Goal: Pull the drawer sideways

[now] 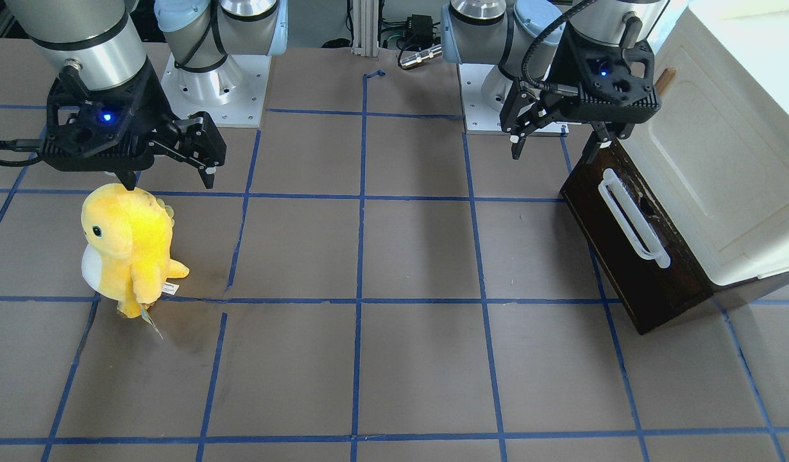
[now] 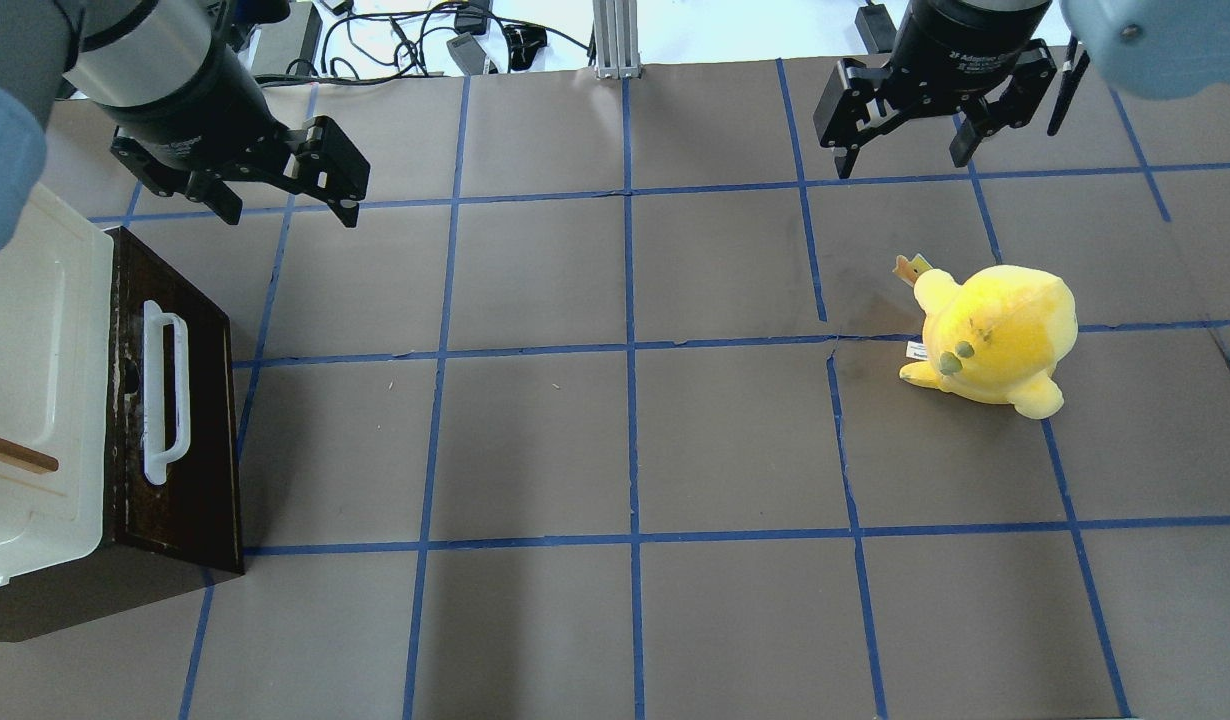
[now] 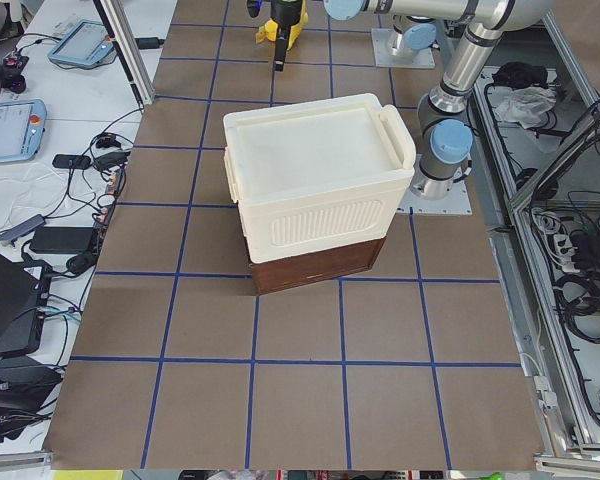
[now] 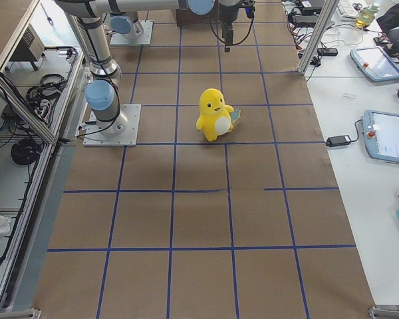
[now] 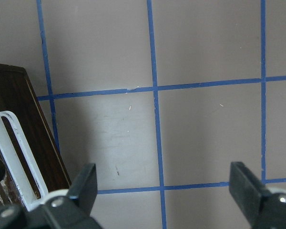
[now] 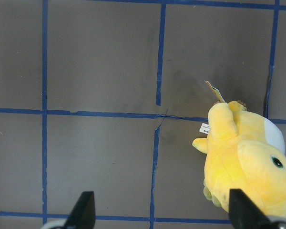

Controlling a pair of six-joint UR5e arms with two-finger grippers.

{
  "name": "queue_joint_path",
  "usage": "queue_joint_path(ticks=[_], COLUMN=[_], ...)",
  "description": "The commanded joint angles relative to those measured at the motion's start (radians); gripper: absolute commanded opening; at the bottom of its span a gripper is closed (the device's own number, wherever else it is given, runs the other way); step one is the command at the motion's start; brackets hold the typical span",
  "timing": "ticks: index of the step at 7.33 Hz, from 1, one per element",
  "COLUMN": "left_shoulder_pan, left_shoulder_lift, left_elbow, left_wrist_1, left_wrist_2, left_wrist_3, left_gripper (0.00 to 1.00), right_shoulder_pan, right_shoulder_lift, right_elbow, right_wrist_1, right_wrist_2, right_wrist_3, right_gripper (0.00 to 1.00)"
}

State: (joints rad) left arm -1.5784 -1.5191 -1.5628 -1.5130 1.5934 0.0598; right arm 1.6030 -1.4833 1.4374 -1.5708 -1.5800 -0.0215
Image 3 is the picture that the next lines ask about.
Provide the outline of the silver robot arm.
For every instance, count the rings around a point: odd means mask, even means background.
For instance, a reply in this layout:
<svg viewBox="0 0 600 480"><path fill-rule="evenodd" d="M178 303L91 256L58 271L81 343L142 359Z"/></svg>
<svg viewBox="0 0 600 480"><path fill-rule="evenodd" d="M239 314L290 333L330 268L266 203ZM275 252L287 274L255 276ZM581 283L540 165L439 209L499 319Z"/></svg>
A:
<svg viewBox="0 0 600 480"><path fill-rule="evenodd" d="M305 1L270 3L270 19L259 27L256 41L274 44L274 71L284 70L287 51L295 44L308 19ZM417 23L407 16L395 15L391 28L371 30L374 63L384 68L433 68L431 48L436 36L432 21Z"/></svg>
<svg viewBox="0 0 600 480"><path fill-rule="evenodd" d="M346 21L362 12L456 20L466 24L463 36L437 86L420 101L418 118L426 147L410 190L426 200L448 194L453 177L466 159L473 134L457 116L467 107L471 90L486 61L508 31L539 21L552 1L326 1L330 17Z"/></svg>

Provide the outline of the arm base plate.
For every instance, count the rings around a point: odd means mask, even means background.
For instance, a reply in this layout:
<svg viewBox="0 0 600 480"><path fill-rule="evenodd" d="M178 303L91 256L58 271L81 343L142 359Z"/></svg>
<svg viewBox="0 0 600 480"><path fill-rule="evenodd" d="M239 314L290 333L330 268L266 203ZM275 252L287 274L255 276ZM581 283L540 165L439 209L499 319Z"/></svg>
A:
<svg viewBox="0 0 600 480"><path fill-rule="evenodd" d="M460 178L463 173L464 170L461 166L458 166L448 184L445 195L441 198L425 198L408 188L396 209L396 213L403 215L471 216L473 210L466 182L461 180L454 183L454 180Z"/></svg>
<svg viewBox="0 0 600 480"><path fill-rule="evenodd" d="M433 24L418 24L403 33L394 29L371 30L374 61L377 67L433 69L431 46L436 40Z"/></svg>

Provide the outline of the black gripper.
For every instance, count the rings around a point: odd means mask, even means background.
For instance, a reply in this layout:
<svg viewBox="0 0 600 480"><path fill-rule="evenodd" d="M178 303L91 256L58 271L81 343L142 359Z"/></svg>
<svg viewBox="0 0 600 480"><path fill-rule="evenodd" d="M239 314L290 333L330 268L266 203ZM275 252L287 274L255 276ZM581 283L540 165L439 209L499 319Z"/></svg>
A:
<svg viewBox="0 0 600 480"><path fill-rule="evenodd" d="M276 32L273 66L276 72L282 72L287 53L287 30L300 22L300 0L272 0L271 19L278 29Z"/></svg>

